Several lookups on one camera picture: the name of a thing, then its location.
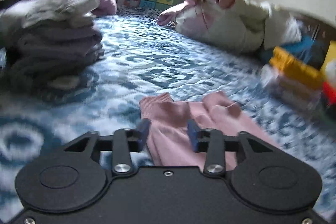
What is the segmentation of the folded light clothes pile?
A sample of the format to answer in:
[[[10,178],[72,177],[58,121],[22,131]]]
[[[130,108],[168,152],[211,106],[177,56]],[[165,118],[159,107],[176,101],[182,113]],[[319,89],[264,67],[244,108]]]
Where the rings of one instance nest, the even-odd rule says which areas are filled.
[[[262,87],[272,96],[305,112],[313,111],[319,103],[321,92],[313,91],[303,84],[290,80],[276,68],[264,65],[260,73]]]

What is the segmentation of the stack of folded clothes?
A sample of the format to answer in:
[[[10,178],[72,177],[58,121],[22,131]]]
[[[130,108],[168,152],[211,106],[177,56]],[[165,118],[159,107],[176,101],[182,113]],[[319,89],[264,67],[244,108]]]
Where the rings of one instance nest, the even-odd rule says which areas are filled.
[[[104,56],[92,11],[99,0],[23,0],[1,11],[2,77],[33,90],[79,73]]]

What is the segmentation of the blue white patterned quilt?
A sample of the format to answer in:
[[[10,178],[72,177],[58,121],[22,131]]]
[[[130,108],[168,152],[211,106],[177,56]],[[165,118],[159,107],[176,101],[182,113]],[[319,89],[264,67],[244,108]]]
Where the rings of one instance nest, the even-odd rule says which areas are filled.
[[[103,58],[81,73],[37,89],[19,87],[1,71],[1,221],[17,215],[18,171],[88,131],[108,135],[134,127],[139,101],[168,92],[175,101],[200,101],[223,91],[287,153],[313,166],[323,180],[315,204],[335,221],[335,124],[305,114],[269,94],[255,59],[224,52],[160,27],[154,10],[125,9],[98,18]]]

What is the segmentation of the yellow folded garment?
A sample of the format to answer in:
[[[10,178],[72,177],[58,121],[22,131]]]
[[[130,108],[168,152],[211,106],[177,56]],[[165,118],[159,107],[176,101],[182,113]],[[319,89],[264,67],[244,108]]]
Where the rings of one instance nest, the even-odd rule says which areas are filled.
[[[324,82],[322,73],[306,65],[281,47],[274,48],[269,63],[288,79],[297,81],[311,90],[322,89]]]

